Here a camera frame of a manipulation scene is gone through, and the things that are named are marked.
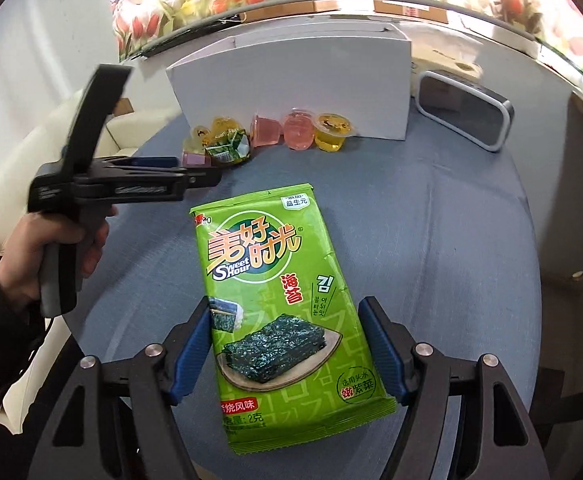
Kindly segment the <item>person's left hand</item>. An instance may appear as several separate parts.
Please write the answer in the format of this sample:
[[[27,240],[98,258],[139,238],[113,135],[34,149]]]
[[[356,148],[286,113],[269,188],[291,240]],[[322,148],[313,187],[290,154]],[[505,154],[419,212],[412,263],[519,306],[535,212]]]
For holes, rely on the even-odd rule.
[[[82,226],[61,216],[25,214],[19,220],[0,259],[0,289],[15,312],[40,299],[38,274],[45,246],[78,244],[85,238]]]

